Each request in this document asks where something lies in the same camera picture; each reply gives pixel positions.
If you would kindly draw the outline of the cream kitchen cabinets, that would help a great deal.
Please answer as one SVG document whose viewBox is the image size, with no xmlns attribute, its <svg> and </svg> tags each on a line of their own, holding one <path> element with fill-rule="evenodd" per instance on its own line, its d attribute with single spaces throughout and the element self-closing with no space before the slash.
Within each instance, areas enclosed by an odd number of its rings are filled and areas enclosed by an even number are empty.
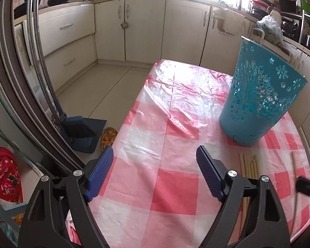
<svg viewBox="0 0 310 248">
<path fill-rule="evenodd" d="M 26 5 L 14 11 L 14 32 L 28 82 L 46 114 L 112 119 L 119 128 L 141 80 L 128 76 L 117 100 L 106 93 L 127 70 L 166 59 L 233 74 L 243 37 L 258 38 L 242 14 L 189 0 L 109 0 L 41 9 L 41 57 L 28 41 Z"/>
</svg>

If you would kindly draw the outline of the bamboo chopstick four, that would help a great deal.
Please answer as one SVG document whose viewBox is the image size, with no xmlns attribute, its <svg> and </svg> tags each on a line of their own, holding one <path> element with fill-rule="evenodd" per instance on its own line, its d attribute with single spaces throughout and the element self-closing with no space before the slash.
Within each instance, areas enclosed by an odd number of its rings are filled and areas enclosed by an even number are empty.
<svg viewBox="0 0 310 248">
<path fill-rule="evenodd" d="M 254 171 L 254 164 L 253 162 L 250 163 L 250 172 L 251 172 L 251 177 L 253 179 L 256 179 L 255 171 Z"/>
</svg>

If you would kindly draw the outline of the red floral bag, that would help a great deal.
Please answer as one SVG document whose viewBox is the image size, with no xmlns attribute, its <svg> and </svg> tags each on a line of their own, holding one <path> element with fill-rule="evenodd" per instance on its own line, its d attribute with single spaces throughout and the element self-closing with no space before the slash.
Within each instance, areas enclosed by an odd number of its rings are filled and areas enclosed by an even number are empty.
<svg viewBox="0 0 310 248">
<path fill-rule="evenodd" d="M 23 191 L 18 164 L 13 153 L 0 147 L 0 199 L 23 203 Z"/>
</svg>

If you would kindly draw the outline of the bamboo chopstick three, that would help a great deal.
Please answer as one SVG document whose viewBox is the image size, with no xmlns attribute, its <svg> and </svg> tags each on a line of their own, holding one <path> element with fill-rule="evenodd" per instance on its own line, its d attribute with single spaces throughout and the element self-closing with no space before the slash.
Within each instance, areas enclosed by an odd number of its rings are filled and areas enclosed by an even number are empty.
<svg viewBox="0 0 310 248">
<path fill-rule="evenodd" d="M 247 173 L 248 173 L 248 178 L 252 178 L 253 177 L 253 174 L 252 174 L 252 171 L 251 171 L 251 163 L 249 161 L 247 163 Z"/>
</svg>

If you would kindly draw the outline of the bamboo chopstick five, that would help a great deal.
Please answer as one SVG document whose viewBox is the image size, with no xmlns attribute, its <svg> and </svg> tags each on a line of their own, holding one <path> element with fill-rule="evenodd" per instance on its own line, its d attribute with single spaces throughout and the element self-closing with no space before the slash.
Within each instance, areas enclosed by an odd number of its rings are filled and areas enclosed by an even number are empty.
<svg viewBox="0 0 310 248">
<path fill-rule="evenodd" d="M 253 168 L 254 168 L 255 178 L 258 179 L 260 175 L 259 175 L 259 170 L 258 170 L 257 155 L 254 155 L 254 158 L 253 158 Z"/>
</svg>

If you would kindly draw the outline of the bamboo chopstick two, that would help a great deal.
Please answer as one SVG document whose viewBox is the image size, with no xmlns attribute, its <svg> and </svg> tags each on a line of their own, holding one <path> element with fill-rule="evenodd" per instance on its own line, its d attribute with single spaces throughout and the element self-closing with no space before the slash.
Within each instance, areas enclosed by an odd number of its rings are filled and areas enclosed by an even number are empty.
<svg viewBox="0 0 310 248">
<path fill-rule="evenodd" d="M 243 162 L 244 162 L 244 167 L 245 167 L 246 178 L 249 178 L 250 177 L 250 171 L 249 171 L 249 162 L 247 159 L 247 155 L 243 155 Z"/>
</svg>

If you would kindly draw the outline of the bamboo chopstick one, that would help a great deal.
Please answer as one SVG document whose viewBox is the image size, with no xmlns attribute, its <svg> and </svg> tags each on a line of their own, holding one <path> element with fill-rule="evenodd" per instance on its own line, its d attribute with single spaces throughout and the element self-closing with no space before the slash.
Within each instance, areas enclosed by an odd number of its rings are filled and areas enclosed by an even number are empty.
<svg viewBox="0 0 310 248">
<path fill-rule="evenodd" d="M 245 163 L 244 163 L 244 159 L 243 159 L 243 154 L 240 153 L 239 154 L 239 159 L 240 159 L 240 167 L 241 167 L 241 175 L 242 177 L 246 177 L 246 172 L 245 172 Z"/>
</svg>

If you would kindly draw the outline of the blue dustpan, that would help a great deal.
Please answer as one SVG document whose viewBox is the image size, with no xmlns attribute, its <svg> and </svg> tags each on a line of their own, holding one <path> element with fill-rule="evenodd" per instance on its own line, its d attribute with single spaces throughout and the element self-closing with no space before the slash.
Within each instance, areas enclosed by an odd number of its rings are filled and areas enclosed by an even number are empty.
<svg viewBox="0 0 310 248">
<path fill-rule="evenodd" d="M 79 138 L 73 138 L 71 148 L 81 153 L 94 153 L 107 120 L 77 116 L 77 132 Z"/>
</svg>

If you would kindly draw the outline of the yellow floral slipper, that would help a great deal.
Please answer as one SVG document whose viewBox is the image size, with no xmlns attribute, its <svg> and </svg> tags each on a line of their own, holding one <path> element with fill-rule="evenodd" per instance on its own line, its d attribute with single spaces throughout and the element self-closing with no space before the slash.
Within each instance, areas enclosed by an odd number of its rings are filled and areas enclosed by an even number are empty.
<svg viewBox="0 0 310 248">
<path fill-rule="evenodd" d="M 101 152 L 103 152 L 107 146 L 112 147 L 116 139 L 116 136 L 117 136 L 117 130 L 113 127 L 107 127 L 102 131 L 100 136 Z"/>
</svg>

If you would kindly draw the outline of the teal perforated plastic basket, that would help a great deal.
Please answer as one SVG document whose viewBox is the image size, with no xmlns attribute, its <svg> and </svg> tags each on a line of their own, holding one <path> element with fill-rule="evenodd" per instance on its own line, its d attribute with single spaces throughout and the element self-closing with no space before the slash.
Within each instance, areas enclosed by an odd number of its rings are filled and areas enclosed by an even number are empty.
<svg viewBox="0 0 310 248">
<path fill-rule="evenodd" d="M 284 59 L 243 37 L 219 123 L 234 142 L 252 146 L 288 111 L 307 80 Z"/>
</svg>

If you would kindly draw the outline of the pink checkered plastic tablecloth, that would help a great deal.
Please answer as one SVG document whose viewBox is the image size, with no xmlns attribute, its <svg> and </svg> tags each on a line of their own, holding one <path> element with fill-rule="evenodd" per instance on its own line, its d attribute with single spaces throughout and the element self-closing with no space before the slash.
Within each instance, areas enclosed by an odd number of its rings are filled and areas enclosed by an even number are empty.
<svg viewBox="0 0 310 248">
<path fill-rule="evenodd" d="M 256 145 L 237 145 L 218 121 L 230 83 L 226 74 L 178 62 L 151 70 L 97 64 L 60 95 L 68 115 L 117 130 L 111 170 L 90 203 L 111 247 L 200 245 L 221 206 L 199 170 L 200 145 L 235 171 L 242 159 L 255 162 L 291 234 L 310 224 L 310 198 L 294 190 L 294 178 L 309 178 L 310 167 L 293 120 L 286 114 Z"/>
</svg>

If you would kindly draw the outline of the white plastic bag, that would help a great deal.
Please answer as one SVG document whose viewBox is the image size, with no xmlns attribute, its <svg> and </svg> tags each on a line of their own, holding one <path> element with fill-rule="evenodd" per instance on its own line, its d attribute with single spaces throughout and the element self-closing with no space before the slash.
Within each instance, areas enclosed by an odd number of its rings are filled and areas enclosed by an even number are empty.
<svg viewBox="0 0 310 248">
<path fill-rule="evenodd" d="M 270 15 L 264 16 L 256 23 L 256 26 L 263 30 L 265 40 L 273 45 L 281 44 L 283 42 L 283 32 L 281 27 Z"/>
</svg>

